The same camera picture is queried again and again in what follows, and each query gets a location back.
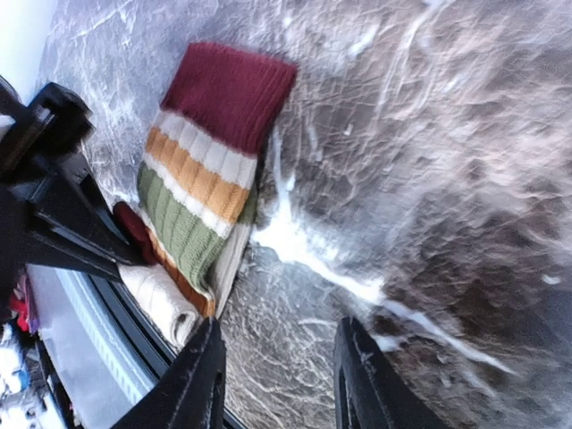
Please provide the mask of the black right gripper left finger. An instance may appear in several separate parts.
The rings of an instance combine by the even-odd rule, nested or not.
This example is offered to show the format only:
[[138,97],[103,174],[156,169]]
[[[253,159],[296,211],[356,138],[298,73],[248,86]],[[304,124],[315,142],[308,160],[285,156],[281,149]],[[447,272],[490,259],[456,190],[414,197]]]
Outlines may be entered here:
[[225,379],[225,343],[218,321],[208,317],[153,390],[114,426],[221,428]]

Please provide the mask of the beige striped sock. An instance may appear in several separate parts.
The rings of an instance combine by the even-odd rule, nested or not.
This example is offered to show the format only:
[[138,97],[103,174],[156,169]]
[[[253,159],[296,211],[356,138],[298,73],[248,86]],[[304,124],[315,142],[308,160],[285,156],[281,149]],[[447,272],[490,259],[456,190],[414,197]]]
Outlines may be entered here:
[[139,204],[114,214],[143,253],[123,284],[169,346],[219,316],[257,211],[257,173],[297,77],[292,63],[213,42],[189,45],[147,136]]

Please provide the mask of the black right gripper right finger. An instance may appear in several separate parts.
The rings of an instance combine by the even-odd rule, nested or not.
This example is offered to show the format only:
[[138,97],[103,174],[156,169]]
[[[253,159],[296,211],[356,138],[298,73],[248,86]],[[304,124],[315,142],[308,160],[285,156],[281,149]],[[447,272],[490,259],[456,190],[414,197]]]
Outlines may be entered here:
[[407,387],[354,317],[343,317],[334,342],[338,428],[445,429],[446,424]]

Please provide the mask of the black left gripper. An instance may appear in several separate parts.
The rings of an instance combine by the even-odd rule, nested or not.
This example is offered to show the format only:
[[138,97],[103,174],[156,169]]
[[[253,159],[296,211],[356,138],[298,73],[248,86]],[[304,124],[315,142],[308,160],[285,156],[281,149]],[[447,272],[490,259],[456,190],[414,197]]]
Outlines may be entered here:
[[1,266],[43,265],[118,282],[119,265],[143,265],[79,153],[93,126],[73,91],[46,84],[28,105],[6,80],[1,112]]

